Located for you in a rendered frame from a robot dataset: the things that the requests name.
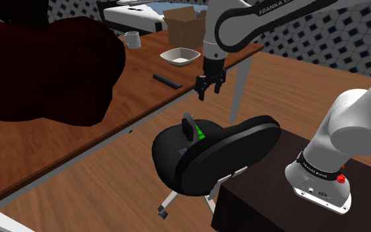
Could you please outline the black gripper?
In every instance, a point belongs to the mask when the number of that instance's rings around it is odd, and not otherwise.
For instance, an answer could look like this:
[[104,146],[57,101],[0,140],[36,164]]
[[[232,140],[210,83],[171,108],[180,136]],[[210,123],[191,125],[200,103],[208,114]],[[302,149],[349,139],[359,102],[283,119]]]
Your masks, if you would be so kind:
[[204,94],[210,86],[210,78],[208,76],[215,76],[214,92],[219,94],[222,84],[226,81],[227,71],[224,69],[225,59],[209,59],[204,57],[203,71],[204,75],[196,77],[196,84],[194,90],[198,93],[198,99],[204,100]]

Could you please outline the white square bowl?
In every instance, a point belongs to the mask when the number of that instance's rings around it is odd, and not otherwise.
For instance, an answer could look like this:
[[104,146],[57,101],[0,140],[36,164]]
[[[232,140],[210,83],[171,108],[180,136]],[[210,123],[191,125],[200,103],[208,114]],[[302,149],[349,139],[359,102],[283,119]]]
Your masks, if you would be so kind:
[[187,66],[199,58],[199,56],[201,56],[199,52],[184,47],[170,49],[160,54],[160,57],[164,61],[176,67]]

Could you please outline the black cylindrical stick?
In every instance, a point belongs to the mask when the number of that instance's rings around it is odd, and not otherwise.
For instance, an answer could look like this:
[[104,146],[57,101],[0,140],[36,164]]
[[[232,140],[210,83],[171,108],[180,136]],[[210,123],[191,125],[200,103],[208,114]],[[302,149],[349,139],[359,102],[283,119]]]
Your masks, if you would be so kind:
[[177,90],[179,88],[181,88],[182,86],[180,84],[177,84],[176,82],[168,79],[168,78],[165,78],[164,76],[161,76],[160,74],[153,74],[153,79],[159,81],[160,83],[174,89],[174,90]]

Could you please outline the dark grey flat object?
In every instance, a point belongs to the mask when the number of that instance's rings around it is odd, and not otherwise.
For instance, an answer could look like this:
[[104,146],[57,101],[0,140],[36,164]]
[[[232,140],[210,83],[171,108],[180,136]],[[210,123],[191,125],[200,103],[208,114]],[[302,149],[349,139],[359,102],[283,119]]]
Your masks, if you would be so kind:
[[189,113],[184,113],[182,118],[182,130],[189,143],[193,143],[197,137],[196,124]]

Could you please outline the open cardboard box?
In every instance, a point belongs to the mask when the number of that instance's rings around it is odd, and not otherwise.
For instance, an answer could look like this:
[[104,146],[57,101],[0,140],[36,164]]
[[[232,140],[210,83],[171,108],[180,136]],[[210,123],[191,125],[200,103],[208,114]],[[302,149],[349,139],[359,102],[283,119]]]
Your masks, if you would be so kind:
[[203,46],[206,9],[197,10],[193,5],[163,11],[167,25],[169,45],[196,49]]

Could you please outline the black office chair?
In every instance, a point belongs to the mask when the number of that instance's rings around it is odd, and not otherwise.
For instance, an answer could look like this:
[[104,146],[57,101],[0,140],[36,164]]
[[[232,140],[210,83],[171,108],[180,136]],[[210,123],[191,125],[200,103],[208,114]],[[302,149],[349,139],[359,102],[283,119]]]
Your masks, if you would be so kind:
[[194,119],[205,138],[191,144],[179,125],[161,131],[152,144],[152,159],[161,181],[171,189],[158,207],[162,219],[178,197],[203,197],[211,212],[220,186],[261,161],[281,136],[279,123],[269,115],[221,127],[213,121]]

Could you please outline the wooden desk with white legs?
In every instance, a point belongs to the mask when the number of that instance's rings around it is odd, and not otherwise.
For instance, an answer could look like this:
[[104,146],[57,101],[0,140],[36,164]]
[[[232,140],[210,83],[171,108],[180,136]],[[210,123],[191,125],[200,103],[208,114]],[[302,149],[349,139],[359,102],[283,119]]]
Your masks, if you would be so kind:
[[[102,122],[75,127],[48,119],[0,121],[0,209],[192,93],[203,72],[202,58],[185,67],[165,62],[160,57],[170,50],[165,31],[143,36],[141,44],[126,51],[125,69]],[[153,74],[182,87],[174,90]],[[0,212],[0,227],[5,219]]]

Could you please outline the white mug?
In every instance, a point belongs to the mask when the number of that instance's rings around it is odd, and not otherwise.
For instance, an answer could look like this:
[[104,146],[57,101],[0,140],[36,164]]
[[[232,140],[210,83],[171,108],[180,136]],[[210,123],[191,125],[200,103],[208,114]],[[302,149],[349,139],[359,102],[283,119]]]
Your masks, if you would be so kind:
[[123,41],[129,49],[141,48],[140,34],[137,31],[126,32],[123,36]]

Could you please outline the dark robot stand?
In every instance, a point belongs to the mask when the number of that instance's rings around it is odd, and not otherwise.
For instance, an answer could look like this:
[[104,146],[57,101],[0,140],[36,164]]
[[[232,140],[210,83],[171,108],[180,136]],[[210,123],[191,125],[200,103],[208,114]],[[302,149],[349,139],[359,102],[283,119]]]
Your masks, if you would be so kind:
[[297,196],[285,167],[308,140],[283,130],[273,150],[259,163],[224,182],[212,227],[218,232],[371,232],[371,167],[350,159],[351,209],[336,214]]

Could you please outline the dark red rounded bulky object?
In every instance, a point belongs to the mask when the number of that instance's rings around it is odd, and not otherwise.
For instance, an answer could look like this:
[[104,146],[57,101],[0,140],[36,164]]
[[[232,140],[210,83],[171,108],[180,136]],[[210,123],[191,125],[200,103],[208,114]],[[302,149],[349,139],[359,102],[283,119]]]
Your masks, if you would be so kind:
[[123,42],[80,16],[43,28],[0,22],[0,121],[103,121],[126,63]]

